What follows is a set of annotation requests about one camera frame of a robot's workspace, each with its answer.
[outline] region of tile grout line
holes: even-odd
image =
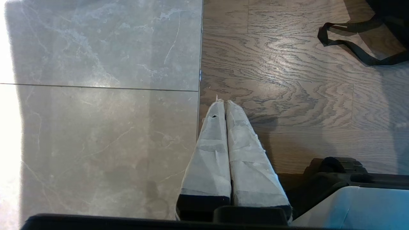
[[[14,85],[14,86],[49,86],[49,87],[94,88],[94,89],[116,89],[116,90],[149,90],[149,91],[169,91],[169,92],[199,92],[199,90],[170,90],[170,89],[146,89],[146,88],[122,88],[122,87],[94,87],[94,86],[63,86],[63,85],[40,85],[40,84],[23,84],[23,83],[0,83],[0,85]]]
[[[199,129],[199,122],[200,122],[200,92],[198,92],[198,108],[197,108],[197,116],[196,116],[196,141],[199,139],[200,129]]]

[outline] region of gray marble tile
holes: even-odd
[[[196,92],[0,85],[0,95],[1,226],[37,213],[174,218]]]
[[[4,6],[0,83],[198,90],[202,0],[22,0]]]

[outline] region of black wheel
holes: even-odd
[[[367,174],[361,162],[353,158],[327,157],[322,160],[318,172]]]

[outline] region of wood grain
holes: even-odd
[[[314,36],[326,22],[369,20],[365,0],[250,0],[248,32]]]
[[[217,2],[208,1],[212,19],[204,20],[200,117],[216,95],[240,104],[279,175],[301,174],[329,156],[409,175],[409,63],[366,66],[317,38],[325,22],[370,19],[365,0],[249,0],[248,32],[229,29],[244,17],[226,18],[235,9]],[[378,59],[405,50],[384,25],[328,34]]]
[[[217,96],[242,106],[254,126],[351,125],[352,84],[205,78],[201,88],[201,118]]]
[[[314,158],[351,157],[371,173],[409,174],[409,132],[255,128],[275,171],[301,174]]]
[[[203,30],[247,33],[248,0],[205,0]]]
[[[369,67],[316,37],[205,33],[204,77],[338,83],[409,84],[409,63]]]
[[[409,86],[354,87],[353,128],[409,131]]]

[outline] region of wooden floor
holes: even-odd
[[[279,175],[327,156],[409,175],[409,63],[369,67],[317,39],[372,15],[364,0],[205,0],[200,117],[216,95],[241,105]],[[385,26],[329,34],[378,58],[404,50]]]

